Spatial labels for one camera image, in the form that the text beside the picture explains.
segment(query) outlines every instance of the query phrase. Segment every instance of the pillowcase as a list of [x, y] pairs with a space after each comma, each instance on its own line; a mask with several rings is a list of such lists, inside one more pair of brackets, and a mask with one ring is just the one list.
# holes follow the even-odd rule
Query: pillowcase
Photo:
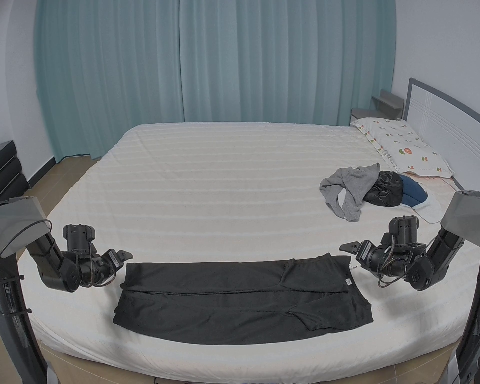
[[365, 117], [351, 125], [370, 140], [391, 170], [397, 173], [445, 178], [453, 174], [445, 159], [425, 144], [405, 120]]

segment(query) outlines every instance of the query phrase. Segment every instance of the white bed sheet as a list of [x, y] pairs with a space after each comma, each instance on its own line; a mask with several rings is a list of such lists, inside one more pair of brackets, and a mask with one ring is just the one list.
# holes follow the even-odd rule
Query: white bed sheet
[[[68, 191], [49, 215], [61, 249], [65, 224], [96, 230], [100, 253], [125, 249], [134, 262], [256, 261], [339, 254], [340, 244], [379, 243], [406, 207], [365, 203], [359, 222], [336, 217], [319, 192], [339, 167], [380, 162], [351, 127], [272, 123], [137, 126]], [[446, 208], [454, 190], [423, 181]], [[420, 220], [419, 241], [439, 224]], [[372, 304], [360, 328], [275, 344], [191, 345], [143, 336], [112, 322], [125, 269], [105, 288], [46, 288], [25, 254], [20, 270], [36, 336], [84, 359], [164, 378], [209, 383], [313, 383], [351, 376], [441, 348], [462, 334], [478, 250], [459, 251], [445, 279], [424, 292], [388, 288], [360, 267], [353, 277]], [[355, 259], [352, 267], [357, 266]]]

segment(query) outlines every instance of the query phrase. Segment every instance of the crumpled gray garment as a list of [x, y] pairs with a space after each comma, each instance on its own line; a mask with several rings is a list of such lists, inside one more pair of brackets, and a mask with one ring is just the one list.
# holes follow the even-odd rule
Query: crumpled gray garment
[[[332, 176], [322, 180], [320, 192], [335, 215], [347, 221], [358, 220], [363, 197], [377, 181], [379, 172], [380, 164], [378, 163], [355, 169], [339, 168]], [[344, 188], [346, 189], [345, 201], [340, 206], [338, 194]]]

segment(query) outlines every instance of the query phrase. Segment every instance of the white label sticker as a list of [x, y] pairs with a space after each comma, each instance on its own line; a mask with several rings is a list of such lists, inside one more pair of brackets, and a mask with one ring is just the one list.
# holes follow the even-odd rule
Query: white label sticker
[[117, 258], [115, 257], [115, 255], [113, 254], [113, 252], [112, 252], [112, 251], [109, 251], [109, 252], [108, 252], [108, 255], [110, 256], [110, 259], [112, 259], [112, 262], [115, 264], [115, 266], [116, 266], [117, 268], [120, 268], [120, 264], [119, 264]]
[[369, 242], [367, 246], [363, 249], [363, 252], [361, 253], [361, 256], [360, 256], [362, 260], [365, 260], [365, 257], [367, 257], [368, 251], [370, 250], [371, 247], [372, 247], [372, 243]]

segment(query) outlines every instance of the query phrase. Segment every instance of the black furniture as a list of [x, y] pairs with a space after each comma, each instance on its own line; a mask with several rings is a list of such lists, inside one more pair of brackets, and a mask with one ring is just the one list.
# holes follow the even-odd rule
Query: black furniture
[[28, 183], [22, 173], [15, 143], [10, 140], [0, 144], [0, 201], [22, 196]]
[[380, 96], [372, 96], [375, 109], [352, 108], [350, 121], [364, 117], [378, 117], [381, 119], [395, 120], [402, 117], [404, 100], [384, 89]]

